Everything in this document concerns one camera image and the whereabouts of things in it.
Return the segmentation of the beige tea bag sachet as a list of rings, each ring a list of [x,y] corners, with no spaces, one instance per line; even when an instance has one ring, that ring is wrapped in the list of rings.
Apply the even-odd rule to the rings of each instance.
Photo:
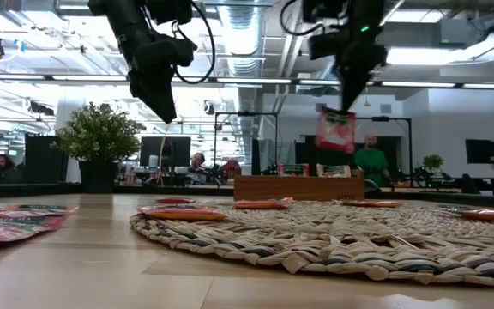
[[[317,164],[317,176],[321,178],[351,178],[352,172],[348,165],[330,166]]]

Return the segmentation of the wooden three-compartment tray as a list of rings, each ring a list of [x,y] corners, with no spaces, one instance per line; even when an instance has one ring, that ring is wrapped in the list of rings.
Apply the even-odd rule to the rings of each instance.
[[[364,200],[362,178],[241,176],[235,179],[233,197],[267,200],[292,197],[297,201]]]

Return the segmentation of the small green potted plant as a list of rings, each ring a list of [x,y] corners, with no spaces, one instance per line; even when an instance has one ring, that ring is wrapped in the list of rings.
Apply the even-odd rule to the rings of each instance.
[[[440,178],[444,159],[438,154],[428,154],[423,158],[423,175],[427,186],[434,178]]]

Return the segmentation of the black background table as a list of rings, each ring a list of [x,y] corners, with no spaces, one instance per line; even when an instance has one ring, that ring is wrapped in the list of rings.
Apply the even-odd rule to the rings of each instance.
[[[490,191],[494,196],[494,177],[474,178],[465,173],[454,178],[453,183],[462,193],[480,195],[483,191]]]

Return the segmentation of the silver ventilation duct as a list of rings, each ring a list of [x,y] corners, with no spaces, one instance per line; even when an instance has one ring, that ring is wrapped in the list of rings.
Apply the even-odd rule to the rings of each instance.
[[[262,60],[257,60],[262,50],[262,9],[242,4],[247,0],[229,0],[218,12],[222,22],[222,38],[226,62],[231,77],[259,77]],[[254,86],[238,89],[238,112],[260,112],[262,89]],[[259,119],[238,117],[238,134],[244,142],[258,135]]]

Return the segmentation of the black computer monitor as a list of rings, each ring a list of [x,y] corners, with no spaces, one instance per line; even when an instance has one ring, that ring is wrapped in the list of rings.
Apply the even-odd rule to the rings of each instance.
[[[494,164],[494,141],[466,139],[468,164]]]
[[[144,136],[141,139],[140,166],[149,166],[149,157],[156,155],[164,168],[190,165],[189,137]]]

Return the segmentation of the black partition panel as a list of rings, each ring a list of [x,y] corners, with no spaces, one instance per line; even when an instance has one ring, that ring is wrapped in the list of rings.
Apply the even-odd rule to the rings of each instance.
[[[58,136],[26,136],[23,178],[27,184],[57,184],[66,180],[68,156],[53,144]]]

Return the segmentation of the black metal gantry frame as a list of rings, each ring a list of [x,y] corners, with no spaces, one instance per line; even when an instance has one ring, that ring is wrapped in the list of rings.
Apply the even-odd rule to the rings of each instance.
[[[360,117],[357,116],[358,121],[371,121],[371,122],[390,122],[394,121],[399,125],[400,121],[407,123],[407,140],[408,140],[408,162],[409,162],[409,173],[413,173],[413,125],[411,118],[395,118],[387,116],[374,116],[374,117]]]
[[[278,135],[279,135],[279,128],[278,128],[278,117],[279,114],[276,112],[249,112],[249,111],[239,111],[239,112],[216,112],[214,115],[214,147],[213,147],[213,163],[216,163],[217,160],[217,134],[218,134],[218,127],[221,125],[221,122],[219,121],[219,116],[220,115],[225,115],[226,119],[224,120],[224,123],[229,119],[231,116],[235,116],[238,119],[241,118],[256,118],[258,120],[258,123],[256,121],[253,122],[253,124],[250,126],[251,129],[255,128],[256,124],[260,124],[262,119],[264,117],[273,117],[274,122],[271,123],[274,125],[274,140],[278,140]],[[245,157],[250,158],[250,166],[251,166],[251,174],[252,175],[260,175],[261,174],[261,164],[260,164],[260,152],[259,152],[259,144],[257,141],[257,135],[254,132],[251,132],[247,135],[245,135],[243,132],[240,135],[241,141],[239,142],[241,152],[244,154]]]

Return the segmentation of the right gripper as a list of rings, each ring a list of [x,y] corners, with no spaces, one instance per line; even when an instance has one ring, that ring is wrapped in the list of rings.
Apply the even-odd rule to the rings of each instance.
[[[364,21],[354,27],[344,22],[334,29],[339,35],[334,66],[342,93],[340,110],[348,112],[372,78],[374,68],[387,64],[388,49],[377,42],[383,30],[381,21]]]

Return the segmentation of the round woven placemat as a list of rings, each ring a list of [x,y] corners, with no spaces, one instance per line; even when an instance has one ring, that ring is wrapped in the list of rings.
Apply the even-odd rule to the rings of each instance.
[[[436,206],[364,208],[332,201],[237,209],[230,201],[208,200],[201,208],[210,220],[161,219],[139,210],[130,225],[174,250],[292,274],[494,287],[494,223]]]

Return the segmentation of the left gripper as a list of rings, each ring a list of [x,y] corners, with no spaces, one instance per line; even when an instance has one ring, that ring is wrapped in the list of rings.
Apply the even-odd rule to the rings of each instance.
[[[196,45],[189,39],[165,36],[136,49],[128,74],[130,92],[145,103],[163,122],[169,124],[177,117],[172,96],[172,68],[157,70],[165,65],[187,67],[193,61]]]

